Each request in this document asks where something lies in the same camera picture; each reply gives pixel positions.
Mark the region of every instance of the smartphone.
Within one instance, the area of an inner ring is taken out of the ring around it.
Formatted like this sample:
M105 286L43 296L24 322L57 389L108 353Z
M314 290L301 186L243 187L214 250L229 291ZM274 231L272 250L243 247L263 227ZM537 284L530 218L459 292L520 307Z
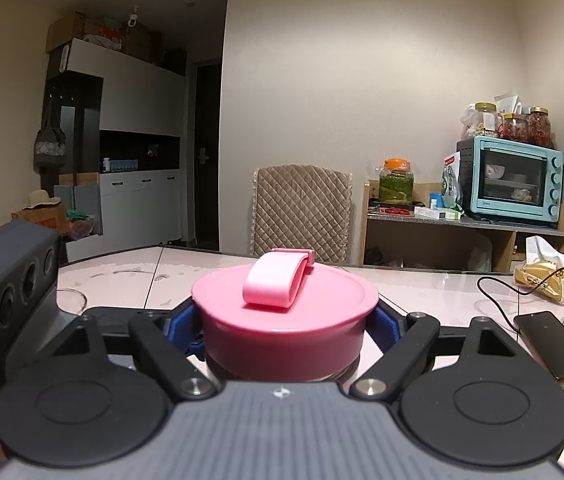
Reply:
M564 325L551 312L515 316L522 341L531 355L564 383Z

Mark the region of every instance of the pink strap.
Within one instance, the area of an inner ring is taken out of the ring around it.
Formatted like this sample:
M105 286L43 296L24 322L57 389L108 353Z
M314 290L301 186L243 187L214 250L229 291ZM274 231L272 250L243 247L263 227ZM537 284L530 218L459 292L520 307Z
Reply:
M244 282L247 303L289 308L302 283L304 269L315 263L311 249L273 249L261 256Z

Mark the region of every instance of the beige chair back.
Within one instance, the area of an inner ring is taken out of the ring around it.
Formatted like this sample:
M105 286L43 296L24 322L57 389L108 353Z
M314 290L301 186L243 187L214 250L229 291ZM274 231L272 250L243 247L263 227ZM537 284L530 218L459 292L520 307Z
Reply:
M251 254L313 249L316 260L347 259L353 176L316 166L255 171Z

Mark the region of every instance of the jar of nuts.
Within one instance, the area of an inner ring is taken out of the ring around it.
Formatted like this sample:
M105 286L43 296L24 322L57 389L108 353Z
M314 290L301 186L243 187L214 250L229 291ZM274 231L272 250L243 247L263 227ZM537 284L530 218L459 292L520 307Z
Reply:
M528 122L528 143L544 148L553 144L549 110L539 106L531 108L531 113L526 116Z
M473 129L476 136L497 137L496 118L498 109L493 103L476 103Z
M528 142L528 123L521 114L502 114L502 124L498 127L500 139Z

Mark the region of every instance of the large plastic jar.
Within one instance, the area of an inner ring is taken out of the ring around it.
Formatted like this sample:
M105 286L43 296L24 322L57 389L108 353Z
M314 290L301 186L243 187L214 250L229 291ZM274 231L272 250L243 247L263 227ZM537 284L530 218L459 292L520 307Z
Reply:
M531 108L526 116L528 122L528 142L536 146L550 148L553 144L549 110L539 106Z
M528 124L526 116L520 114L503 114L502 124L498 128L500 139L528 142Z
M473 129L476 136L497 137L498 108L493 103L476 103Z
M380 171L380 202L408 204L413 202L413 173L408 160L388 158Z

